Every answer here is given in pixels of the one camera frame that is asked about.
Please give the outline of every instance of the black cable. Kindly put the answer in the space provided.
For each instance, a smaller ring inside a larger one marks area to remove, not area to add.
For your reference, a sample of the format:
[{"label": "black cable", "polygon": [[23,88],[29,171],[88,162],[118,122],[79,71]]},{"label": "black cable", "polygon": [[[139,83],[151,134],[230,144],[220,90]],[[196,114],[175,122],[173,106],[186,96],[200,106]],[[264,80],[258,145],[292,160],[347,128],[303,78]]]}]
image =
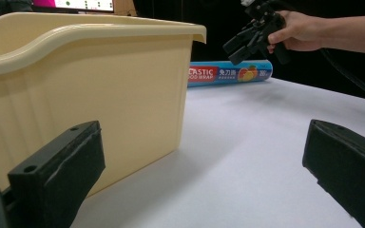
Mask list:
[{"label": "black cable", "polygon": [[360,87],[365,91],[365,83],[356,77],[351,71],[347,70],[341,64],[339,64],[331,55],[330,51],[326,48],[320,50],[324,58],[331,64],[339,73],[345,76],[349,81]]}]

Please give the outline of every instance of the finger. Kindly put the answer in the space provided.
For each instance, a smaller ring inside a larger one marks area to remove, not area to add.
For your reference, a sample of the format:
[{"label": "finger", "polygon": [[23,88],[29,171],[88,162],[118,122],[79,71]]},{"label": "finger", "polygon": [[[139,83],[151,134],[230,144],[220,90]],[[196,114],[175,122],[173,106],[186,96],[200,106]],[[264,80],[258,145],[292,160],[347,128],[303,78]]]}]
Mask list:
[{"label": "finger", "polygon": [[282,41],[285,41],[289,39],[291,36],[291,32],[288,28],[283,28],[281,30],[278,30],[274,33],[269,34],[268,36],[268,42],[271,45],[280,43]]},{"label": "finger", "polygon": [[284,19],[287,19],[291,11],[289,10],[279,10],[277,13],[279,13]]},{"label": "finger", "polygon": [[270,54],[274,53],[274,49],[275,49],[275,45],[269,45],[268,47],[266,47],[268,49],[268,52]]}]

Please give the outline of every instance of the beige plastic bin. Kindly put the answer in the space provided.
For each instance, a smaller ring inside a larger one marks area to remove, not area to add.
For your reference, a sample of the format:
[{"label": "beige plastic bin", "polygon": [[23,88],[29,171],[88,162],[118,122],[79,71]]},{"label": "beige plastic bin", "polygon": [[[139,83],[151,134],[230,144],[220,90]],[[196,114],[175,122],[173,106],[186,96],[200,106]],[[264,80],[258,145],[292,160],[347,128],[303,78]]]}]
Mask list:
[{"label": "beige plastic bin", "polygon": [[0,188],[71,126],[100,121],[106,170],[90,195],[180,143],[192,42],[205,27],[112,15],[0,17]]}]

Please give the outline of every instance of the screw hole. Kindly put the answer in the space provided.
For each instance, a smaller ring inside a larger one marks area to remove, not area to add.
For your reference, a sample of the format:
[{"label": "screw hole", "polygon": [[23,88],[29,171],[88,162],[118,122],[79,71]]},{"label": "screw hole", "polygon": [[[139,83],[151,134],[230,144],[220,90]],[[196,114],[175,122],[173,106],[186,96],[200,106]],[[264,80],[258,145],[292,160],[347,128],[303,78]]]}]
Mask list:
[{"label": "screw hole", "polygon": [[25,168],[25,173],[29,173],[29,172],[32,172],[32,171],[34,171],[35,169],[37,168],[37,166],[35,166],[35,165],[31,165],[31,166],[29,166],[29,167],[27,167],[27,168]]}]

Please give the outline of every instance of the bin rim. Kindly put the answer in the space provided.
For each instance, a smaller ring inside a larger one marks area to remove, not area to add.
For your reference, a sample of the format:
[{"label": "bin rim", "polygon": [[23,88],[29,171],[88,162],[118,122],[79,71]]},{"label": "bin rim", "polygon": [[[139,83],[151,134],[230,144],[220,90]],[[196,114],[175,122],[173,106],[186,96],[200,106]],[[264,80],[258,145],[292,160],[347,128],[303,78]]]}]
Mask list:
[{"label": "bin rim", "polygon": [[154,35],[193,35],[193,40],[206,42],[206,27],[171,22],[170,25],[72,24],[43,33],[28,44],[0,55],[0,74],[27,67],[53,50],[68,43],[91,38],[137,37]]}]

